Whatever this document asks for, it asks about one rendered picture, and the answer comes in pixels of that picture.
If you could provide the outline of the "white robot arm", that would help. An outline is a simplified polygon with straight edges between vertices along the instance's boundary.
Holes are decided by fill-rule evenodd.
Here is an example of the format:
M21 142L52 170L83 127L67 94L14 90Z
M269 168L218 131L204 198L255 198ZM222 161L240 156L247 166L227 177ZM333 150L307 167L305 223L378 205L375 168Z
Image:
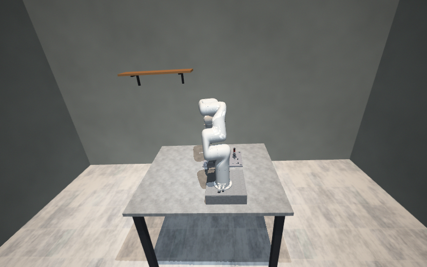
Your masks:
M226 104L217 99L201 99L199 111L204 117L204 126L208 129L202 131L203 155L206 161L216 160L216 180L214 186L218 191L228 190L232 186L229 179L230 147L227 144L210 145L210 143L226 140L225 115Z

